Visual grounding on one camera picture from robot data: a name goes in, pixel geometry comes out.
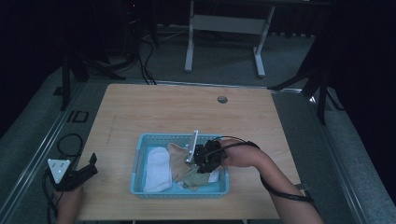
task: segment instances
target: blue plastic basket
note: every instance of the blue plastic basket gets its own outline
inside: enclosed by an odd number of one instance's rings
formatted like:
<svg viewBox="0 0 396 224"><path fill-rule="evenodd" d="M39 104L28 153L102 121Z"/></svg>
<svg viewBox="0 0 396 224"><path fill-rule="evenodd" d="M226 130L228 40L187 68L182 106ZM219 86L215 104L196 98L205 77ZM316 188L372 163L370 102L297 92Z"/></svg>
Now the blue plastic basket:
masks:
<svg viewBox="0 0 396 224"><path fill-rule="evenodd" d="M198 134L197 144L205 144L207 140L219 137L214 134ZM219 181L200 186L198 190L180 189L177 182L173 181L173 186L162 192L143 192L146 183L146 164L149 151L154 147L165 147L169 143L178 146L186 146L192 134L188 133L143 133L140 135L137 143L137 149L134 157L134 167L132 170L131 187L132 194L140 198L152 199L181 199L181 198L219 198L228 193L230 189L230 178L227 167L220 171Z"/></svg>

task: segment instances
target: wooden table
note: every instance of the wooden table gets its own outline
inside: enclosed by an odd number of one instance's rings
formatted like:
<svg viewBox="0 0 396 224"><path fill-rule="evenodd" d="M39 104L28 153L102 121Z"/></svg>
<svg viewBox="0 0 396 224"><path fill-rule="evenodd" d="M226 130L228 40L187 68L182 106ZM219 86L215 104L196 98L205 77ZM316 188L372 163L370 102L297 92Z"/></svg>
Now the wooden table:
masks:
<svg viewBox="0 0 396 224"><path fill-rule="evenodd" d="M219 96L228 99L218 102ZM140 199L130 191L142 133L216 133L252 141L295 184L300 183L271 93L266 89L109 85L81 161L96 153L97 175L84 185L80 220L278 218L254 168L229 167L220 199Z"/></svg>

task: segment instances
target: metal frame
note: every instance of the metal frame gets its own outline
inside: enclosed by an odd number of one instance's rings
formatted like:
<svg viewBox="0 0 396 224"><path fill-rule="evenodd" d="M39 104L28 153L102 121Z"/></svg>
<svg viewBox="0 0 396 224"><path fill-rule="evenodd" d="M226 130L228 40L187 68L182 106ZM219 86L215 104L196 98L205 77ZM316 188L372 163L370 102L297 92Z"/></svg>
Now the metal frame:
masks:
<svg viewBox="0 0 396 224"><path fill-rule="evenodd" d="M206 16L194 14L194 0L190 0L189 45L187 46L184 71L191 72L192 70L194 30L221 31L261 36L259 45L253 48L253 55L256 62L257 75L259 77L265 77L264 66L262 64L262 46L264 45L265 37L267 37L275 8L274 6L270 7L265 20Z"/></svg>

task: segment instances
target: table leg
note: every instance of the table leg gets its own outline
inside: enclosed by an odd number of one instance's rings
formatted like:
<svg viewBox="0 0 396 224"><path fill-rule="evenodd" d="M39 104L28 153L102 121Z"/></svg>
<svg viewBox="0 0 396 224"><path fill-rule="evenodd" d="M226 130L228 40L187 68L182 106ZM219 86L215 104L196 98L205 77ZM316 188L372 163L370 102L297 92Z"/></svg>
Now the table leg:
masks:
<svg viewBox="0 0 396 224"><path fill-rule="evenodd" d="M190 72L192 69L192 55L194 53L194 27L193 27L193 20L194 20L194 1L190 1L190 25L189 25L189 45L187 46L187 55L186 55L186 63L184 65L184 71Z"/></svg>
<svg viewBox="0 0 396 224"><path fill-rule="evenodd" d="M275 8L276 7L270 8L268 16L265 20L263 27L262 27L262 35L261 35L262 38L260 39L260 43L257 47L253 48L254 59L256 61L256 67L257 67L257 74L259 77L265 77L264 66L262 65L262 46L264 45L265 37L267 37L268 30L271 25L271 19L273 18Z"/></svg>

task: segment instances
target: tan cloth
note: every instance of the tan cloth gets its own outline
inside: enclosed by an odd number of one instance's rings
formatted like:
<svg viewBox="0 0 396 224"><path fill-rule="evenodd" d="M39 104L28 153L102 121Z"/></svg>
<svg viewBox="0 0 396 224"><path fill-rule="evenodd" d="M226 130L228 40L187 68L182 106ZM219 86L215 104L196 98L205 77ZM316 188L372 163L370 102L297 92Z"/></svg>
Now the tan cloth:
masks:
<svg viewBox="0 0 396 224"><path fill-rule="evenodd" d="M190 170L183 178L185 188L198 187L207 185L209 181L210 173L200 174L198 173L198 167Z"/></svg>
<svg viewBox="0 0 396 224"><path fill-rule="evenodd" d="M183 177L191 170L186 164L188 151L174 143L168 144L168 152L170 155L172 178L175 181L183 180Z"/></svg>

